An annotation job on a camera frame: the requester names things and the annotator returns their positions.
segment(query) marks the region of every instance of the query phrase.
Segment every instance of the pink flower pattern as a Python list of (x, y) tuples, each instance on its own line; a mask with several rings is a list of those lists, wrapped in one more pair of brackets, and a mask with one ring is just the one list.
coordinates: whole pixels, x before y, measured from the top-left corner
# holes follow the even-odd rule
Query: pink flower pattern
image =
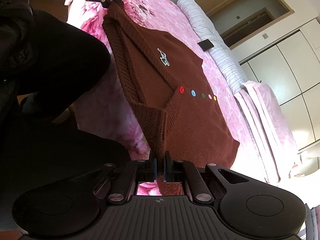
[[(66, 4), (71, 2), (68, 22), (81, 26), (83, 31), (102, 41), (112, 53), (102, 29), (103, 16), (108, 10), (96, 2), (66, 0)], [(183, 12), (169, 0), (123, 0), (123, 2), (125, 11), (137, 24), (149, 29), (168, 31), (203, 59), (204, 74), (218, 98), (230, 132), (234, 139), (240, 141), (232, 169), (265, 181), (261, 172), (263, 167), (235, 98), (210, 54), (203, 52), (198, 46), (200, 39)], [(82, 95), (75, 105), (79, 129), (120, 142), (128, 149), (132, 160), (148, 158), (149, 146), (125, 99), (113, 58), (109, 70), (100, 82), (91, 91)], [(160, 195), (160, 192), (156, 183), (143, 183), (139, 186), (138, 194)]]

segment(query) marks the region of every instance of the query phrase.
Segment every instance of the embroidered logo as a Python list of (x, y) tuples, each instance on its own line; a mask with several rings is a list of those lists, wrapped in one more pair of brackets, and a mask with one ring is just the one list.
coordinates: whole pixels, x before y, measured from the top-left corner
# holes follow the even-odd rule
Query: embroidered logo
[(158, 51), (161, 53), (160, 59), (161, 59), (162, 63), (163, 63), (165, 66), (170, 66), (170, 64), (169, 64), (169, 62), (168, 62), (168, 60), (167, 60), (167, 55), (166, 55), (165, 53), (163, 53), (163, 52), (161, 51), (161, 49), (158, 49)]

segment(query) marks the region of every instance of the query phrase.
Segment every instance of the black phone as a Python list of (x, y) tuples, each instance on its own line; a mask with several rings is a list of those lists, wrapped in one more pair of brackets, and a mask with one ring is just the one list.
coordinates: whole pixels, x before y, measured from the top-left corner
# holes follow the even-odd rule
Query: black phone
[(211, 48), (214, 47), (214, 45), (212, 44), (212, 42), (209, 41), (208, 39), (199, 42), (198, 45), (201, 47), (201, 49), (202, 49), (203, 51), (207, 51), (208, 49), (211, 49)]

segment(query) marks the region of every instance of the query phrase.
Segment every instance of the wardrobe door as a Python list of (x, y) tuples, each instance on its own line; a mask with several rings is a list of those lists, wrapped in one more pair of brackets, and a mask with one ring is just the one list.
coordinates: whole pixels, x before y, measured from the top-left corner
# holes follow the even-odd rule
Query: wardrobe door
[(247, 76), (248, 80), (251, 80), (251, 81), (255, 81), (255, 82), (259, 82), (256, 78), (256, 76), (254, 75), (254, 72), (252, 71), (252, 69), (250, 68), (249, 66), (249, 63), (246, 62), (246, 63), (243, 63), (241, 65), (245, 75)]
[(315, 141), (308, 110), (302, 95), (283, 104), (281, 111), (286, 117), (299, 149)]
[(281, 105), (301, 94), (292, 71), (277, 46), (249, 60), (259, 81), (267, 83)]
[(281, 41), (277, 46), (302, 92), (320, 83), (320, 62), (302, 32)]
[(315, 131), (316, 140), (320, 139), (320, 84), (311, 88), (302, 96), (310, 114), (313, 130)]

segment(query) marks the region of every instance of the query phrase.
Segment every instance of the brown sweater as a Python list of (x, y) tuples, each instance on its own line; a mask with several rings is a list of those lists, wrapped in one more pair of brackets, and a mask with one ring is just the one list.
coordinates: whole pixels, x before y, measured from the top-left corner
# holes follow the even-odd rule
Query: brown sweater
[[(202, 70), (202, 59), (168, 32), (143, 28), (112, 3), (103, 29), (115, 57), (124, 94), (157, 156), (192, 161), (197, 167), (233, 164), (239, 142), (222, 116)], [(181, 193), (159, 181), (165, 195)]]

